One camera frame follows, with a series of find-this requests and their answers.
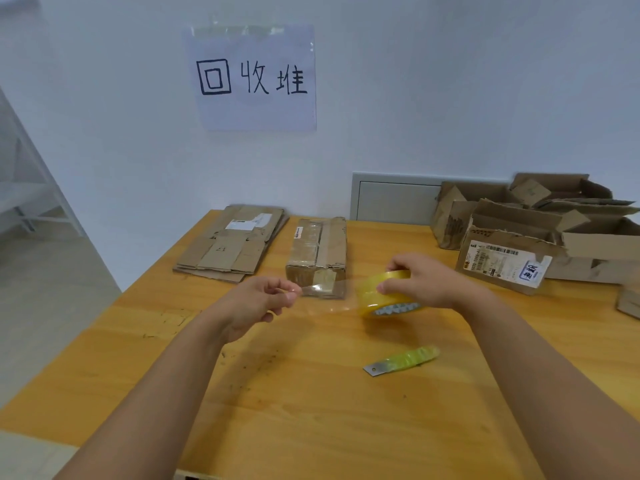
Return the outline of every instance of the handwritten sign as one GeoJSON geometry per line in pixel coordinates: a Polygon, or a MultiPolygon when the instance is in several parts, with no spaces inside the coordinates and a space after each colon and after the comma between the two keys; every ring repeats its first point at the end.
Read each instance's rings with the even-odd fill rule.
{"type": "Polygon", "coordinates": [[[218,131],[316,129],[311,25],[183,32],[200,120],[218,131]]]}

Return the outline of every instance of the forearm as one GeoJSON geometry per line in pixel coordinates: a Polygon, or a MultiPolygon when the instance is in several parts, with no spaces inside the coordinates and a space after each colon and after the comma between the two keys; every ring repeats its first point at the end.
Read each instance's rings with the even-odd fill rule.
{"type": "Polygon", "coordinates": [[[637,478],[633,417],[493,294],[459,311],[547,478],[637,478]]]}
{"type": "Polygon", "coordinates": [[[172,478],[224,345],[194,319],[56,478],[172,478]]]}

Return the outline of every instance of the left hand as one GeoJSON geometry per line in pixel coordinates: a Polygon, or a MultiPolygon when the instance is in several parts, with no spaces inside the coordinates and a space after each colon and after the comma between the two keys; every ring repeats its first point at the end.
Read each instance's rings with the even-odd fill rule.
{"type": "Polygon", "coordinates": [[[282,278],[253,276],[213,303],[203,314],[221,320],[226,343],[242,337],[254,324],[271,322],[283,308],[293,305],[302,295],[295,283],[282,278]]]}

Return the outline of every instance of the torn cardboard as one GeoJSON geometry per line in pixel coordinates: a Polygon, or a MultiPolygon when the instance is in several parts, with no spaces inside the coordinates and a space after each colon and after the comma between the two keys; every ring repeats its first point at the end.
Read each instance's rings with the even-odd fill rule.
{"type": "Polygon", "coordinates": [[[618,295],[617,309],[640,319],[640,268],[637,268],[618,295]]]}
{"type": "Polygon", "coordinates": [[[343,298],[346,263],[344,217],[300,219],[285,268],[288,280],[302,287],[307,296],[343,298]]]}
{"type": "Polygon", "coordinates": [[[561,234],[566,255],[552,263],[547,277],[594,283],[626,282],[640,265],[640,225],[620,216],[591,215],[583,219],[586,222],[561,234]]]}
{"type": "Polygon", "coordinates": [[[473,278],[535,294],[553,259],[564,250],[556,228],[562,217],[547,212],[478,202],[460,247],[456,270],[473,278]]]}
{"type": "Polygon", "coordinates": [[[174,270],[239,283],[255,273],[287,220],[284,209],[277,207],[230,205],[191,243],[174,270]]]}
{"type": "Polygon", "coordinates": [[[630,207],[633,201],[614,199],[585,173],[517,173],[509,190],[525,206],[545,212],[626,216],[640,210],[630,207]]]}
{"type": "Polygon", "coordinates": [[[431,218],[431,230],[443,249],[460,249],[469,218],[480,199],[522,207],[507,185],[483,182],[443,182],[431,218]]]}

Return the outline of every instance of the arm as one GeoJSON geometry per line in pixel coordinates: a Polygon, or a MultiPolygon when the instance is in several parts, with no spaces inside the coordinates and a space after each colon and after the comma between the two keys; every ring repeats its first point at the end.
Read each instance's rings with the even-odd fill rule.
{"type": "Polygon", "coordinates": [[[491,291],[422,255],[381,283],[423,305],[452,308],[469,323],[504,398],[548,479],[640,478],[640,424],[491,291]]]}
{"type": "Polygon", "coordinates": [[[56,478],[173,478],[222,346],[271,322],[269,311],[280,315],[300,293],[279,278],[236,286],[169,343],[56,478]]]}

